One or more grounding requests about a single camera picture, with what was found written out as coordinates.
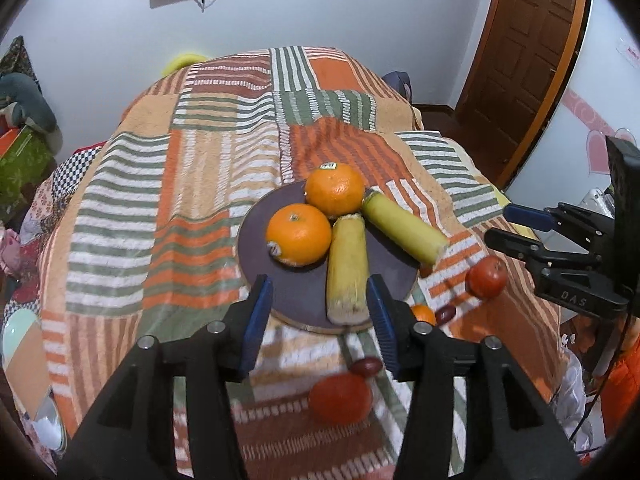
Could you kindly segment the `red tomato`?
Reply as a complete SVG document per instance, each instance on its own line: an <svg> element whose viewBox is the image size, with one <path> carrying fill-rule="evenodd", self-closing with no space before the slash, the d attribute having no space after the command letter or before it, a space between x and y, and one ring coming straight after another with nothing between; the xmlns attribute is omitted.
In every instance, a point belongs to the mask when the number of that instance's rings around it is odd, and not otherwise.
<svg viewBox="0 0 640 480"><path fill-rule="evenodd" d="M502 259L487 256L466 274L466 290L474 297L486 300L501 294L508 282L508 270Z"/></svg>
<svg viewBox="0 0 640 480"><path fill-rule="evenodd" d="M309 391L308 405L320 422L351 425L365 420L372 408L368 382L352 373L323 378Z"/></svg>

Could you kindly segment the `yellow corn cob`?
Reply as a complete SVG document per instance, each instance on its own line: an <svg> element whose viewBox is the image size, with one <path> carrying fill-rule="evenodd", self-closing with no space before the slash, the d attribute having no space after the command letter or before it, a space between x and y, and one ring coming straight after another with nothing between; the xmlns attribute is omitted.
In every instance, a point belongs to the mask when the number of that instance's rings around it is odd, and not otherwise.
<svg viewBox="0 0 640 480"><path fill-rule="evenodd" d="M421 266L434 266L449 247L449 240L442 232L381 192L367 190L361 212Z"/></svg>
<svg viewBox="0 0 640 480"><path fill-rule="evenodd" d="M332 228L332 243L326 271L326 316L339 326L367 322L369 261L366 224L360 214L338 218Z"/></svg>

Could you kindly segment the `dark red grape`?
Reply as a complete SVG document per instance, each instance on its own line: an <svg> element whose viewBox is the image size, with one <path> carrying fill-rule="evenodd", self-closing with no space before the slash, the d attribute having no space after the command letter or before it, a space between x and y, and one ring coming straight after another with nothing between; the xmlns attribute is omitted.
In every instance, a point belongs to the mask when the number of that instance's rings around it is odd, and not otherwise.
<svg viewBox="0 0 640 480"><path fill-rule="evenodd" d="M359 377L368 379L376 376L383 369L383 363L375 356L365 356L352 362L349 371Z"/></svg>
<svg viewBox="0 0 640 480"><path fill-rule="evenodd" d="M452 304L446 304L435 312L435 325L443 326L452 321L457 315L457 308Z"/></svg>

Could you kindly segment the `small tangerine front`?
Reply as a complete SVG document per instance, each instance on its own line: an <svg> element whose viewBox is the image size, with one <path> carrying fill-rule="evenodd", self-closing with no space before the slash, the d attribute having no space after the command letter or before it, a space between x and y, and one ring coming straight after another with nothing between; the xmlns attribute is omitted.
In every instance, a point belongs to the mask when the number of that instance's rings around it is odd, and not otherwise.
<svg viewBox="0 0 640 480"><path fill-rule="evenodd" d="M435 312L426 304L415 304L411 311L418 322L425 322L433 326L437 325Z"/></svg>

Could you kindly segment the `large orange with sticker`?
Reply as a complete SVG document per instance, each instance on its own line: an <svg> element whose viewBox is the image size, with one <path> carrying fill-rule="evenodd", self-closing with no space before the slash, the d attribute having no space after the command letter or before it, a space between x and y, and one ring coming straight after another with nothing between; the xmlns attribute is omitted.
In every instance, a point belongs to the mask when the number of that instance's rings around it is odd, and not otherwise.
<svg viewBox="0 0 640 480"><path fill-rule="evenodd" d="M364 196L363 176L344 162L324 162L306 179L306 202L329 219L358 212Z"/></svg>

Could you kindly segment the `brown wooden door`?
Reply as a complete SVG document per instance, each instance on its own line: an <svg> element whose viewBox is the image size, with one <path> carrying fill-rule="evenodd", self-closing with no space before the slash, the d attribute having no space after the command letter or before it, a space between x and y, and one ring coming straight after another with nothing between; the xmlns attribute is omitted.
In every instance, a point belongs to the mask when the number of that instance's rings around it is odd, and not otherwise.
<svg viewBox="0 0 640 480"><path fill-rule="evenodd" d="M587 0L490 0L454 109L462 145L505 188L532 151L577 54Z"/></svg>

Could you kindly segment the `striped patchwork blanket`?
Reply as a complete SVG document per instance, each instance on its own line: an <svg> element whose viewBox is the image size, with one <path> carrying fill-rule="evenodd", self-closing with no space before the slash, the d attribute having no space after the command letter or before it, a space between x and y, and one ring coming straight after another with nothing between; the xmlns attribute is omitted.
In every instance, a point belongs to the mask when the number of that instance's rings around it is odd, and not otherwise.
<svg viewBox="0 0 640 480"><path fill-rule="evenodd" d="M181 339L248 292L236 253L254 204L324 162L356 168L449 248L407 301L457 308L448 333L504 339L544 398L558 388L560 314L521 263L480 302L466 272L504 226L503 198L451 140L346 53L283 47L216 58L167 76L126 110L74 194L51 212L40 257L43 351L74 434L136 339Z"/></svg>

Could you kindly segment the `purple bag on floor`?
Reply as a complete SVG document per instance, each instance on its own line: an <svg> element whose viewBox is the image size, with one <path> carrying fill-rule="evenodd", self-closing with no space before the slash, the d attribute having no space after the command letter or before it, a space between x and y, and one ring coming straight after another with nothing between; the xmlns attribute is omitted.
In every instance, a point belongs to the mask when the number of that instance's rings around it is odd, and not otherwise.
<svg viewBox="0 0 640 480"><path fill-rule="evenodd" d="M412 87L410 77L406 72L395 70L385 74L382 79L406 101L412 103Z"/></svg>

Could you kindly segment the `purple round plate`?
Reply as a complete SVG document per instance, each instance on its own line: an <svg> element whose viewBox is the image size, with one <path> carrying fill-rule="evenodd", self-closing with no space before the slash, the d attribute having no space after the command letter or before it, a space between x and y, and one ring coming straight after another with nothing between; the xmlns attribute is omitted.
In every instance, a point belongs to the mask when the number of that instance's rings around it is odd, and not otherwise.
<svg viewBox="0 0 640 480"><path fill-rule="evenodd" d="M288 325L327 335L366 330L371 326L370 322L353 326L335 325L326 316L327 258L296 268L286 266L269 255L265 232L270 218L279 209L303 200L304 184L296 181L267 193L250 208L236 240L243 278L248 284L254 283L259 274L271 278L271 314ZM407 299L419 277L419 263L371 223L366 224L366 240L369 271L382 275L394 298Z"/></svg>

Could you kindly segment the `checkered black white cloth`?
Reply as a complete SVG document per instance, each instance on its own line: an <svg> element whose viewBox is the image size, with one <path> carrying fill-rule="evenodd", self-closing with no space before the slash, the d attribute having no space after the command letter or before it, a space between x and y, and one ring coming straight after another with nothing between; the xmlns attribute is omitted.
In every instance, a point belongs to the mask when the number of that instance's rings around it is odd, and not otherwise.
<svg viewBox="0 0 640 480"><path fill-rule="evenodd" d="M76 192L80 181L103 147L104 143L99 143L78 148L53 171L52 196L55 200L62 200L63 197Z"/></svg>

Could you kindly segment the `green storage box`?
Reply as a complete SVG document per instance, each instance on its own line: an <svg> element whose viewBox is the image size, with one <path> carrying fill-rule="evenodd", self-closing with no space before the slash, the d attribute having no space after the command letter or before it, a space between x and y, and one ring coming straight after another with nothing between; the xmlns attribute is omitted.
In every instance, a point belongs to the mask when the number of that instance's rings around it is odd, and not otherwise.
<svg viewBox="0 0 640 480"><path fill-rule="evenodd" d="M15 207L21 203L26 188L45 179L54 163L43 136L29 126L21 128L1 156L1 206Z"/></svg>

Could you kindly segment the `grey plush toy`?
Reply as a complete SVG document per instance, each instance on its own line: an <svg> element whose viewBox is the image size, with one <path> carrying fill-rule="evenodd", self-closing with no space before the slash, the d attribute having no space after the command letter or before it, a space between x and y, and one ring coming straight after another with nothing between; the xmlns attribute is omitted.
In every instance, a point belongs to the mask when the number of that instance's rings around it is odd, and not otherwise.
<svg viewBox="0 0 640 480"><path fill-rule="evenodd" d="M1 116L9 128L29 126L39 133L52 133L56 119L35 81L22 73L1 76Z"/></svg>

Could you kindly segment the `yellow pillow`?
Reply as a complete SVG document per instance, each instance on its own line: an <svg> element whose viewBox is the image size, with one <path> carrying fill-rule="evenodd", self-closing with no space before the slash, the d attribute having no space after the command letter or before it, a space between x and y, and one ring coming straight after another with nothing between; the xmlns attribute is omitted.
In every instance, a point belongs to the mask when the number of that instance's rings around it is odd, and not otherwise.
<svg viewBox="0 0 640 480"><path fill-rule="evenodd" d="M189 67L193 64L201 63L206 60L207 60L206 56L201 54L195 54L195 53L179 54L166 64L166 66L162 70L162 76L163 77L169 76L170 74L178 72L178 70L182 70L185 67Z"/></svg>

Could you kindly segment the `camouflage cushion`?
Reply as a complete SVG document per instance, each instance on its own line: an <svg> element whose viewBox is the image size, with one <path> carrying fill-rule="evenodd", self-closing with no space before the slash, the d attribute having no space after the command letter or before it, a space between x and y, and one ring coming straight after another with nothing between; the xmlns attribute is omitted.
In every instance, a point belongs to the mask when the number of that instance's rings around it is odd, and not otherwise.
<svg viewBox="0 0 640 480"><path fill-rule="evenodd" d="M23 74L29 76L30 79L35 81L38 89L41 89L22 36L17 36L12 40L6 54L1 58L0 75L3 76L7 74Z"/></svg>

